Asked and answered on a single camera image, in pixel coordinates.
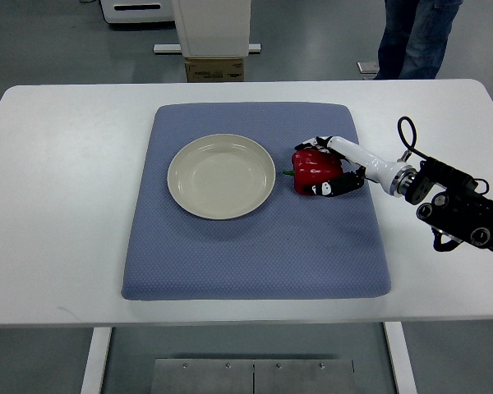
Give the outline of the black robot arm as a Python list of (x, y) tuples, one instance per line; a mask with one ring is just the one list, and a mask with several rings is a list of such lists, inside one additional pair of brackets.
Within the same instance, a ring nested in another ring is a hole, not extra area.
[(415, 149), (417, 131), (409, 117), (397, 123), (406, 147), (401, 160), (419, 156), (419, 169), (408, 169), (394, 181), (394, 191), (417, 206), (417, 218), (431, 227), (433, 248), (450, 252), (462, 243), (493, 252), (493, 200), (477, 192), (482, 178), (474, 178)]

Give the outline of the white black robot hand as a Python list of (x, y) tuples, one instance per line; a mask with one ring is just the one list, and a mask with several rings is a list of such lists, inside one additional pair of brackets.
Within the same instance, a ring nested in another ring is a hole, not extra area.
[(403, 161), (385, 161), (361, 145), (341, 136), (321, 136), (306, 140), (295, 147), (314, 149), (333, 154), (343, 167), (343, 175), (320, 185), (313, 186), (313, 195), (335, 197), (362, 188), (366, 181), (381, 185), (388, 195), (399, 197), (403, 194), (408, 177), (414, 169)]

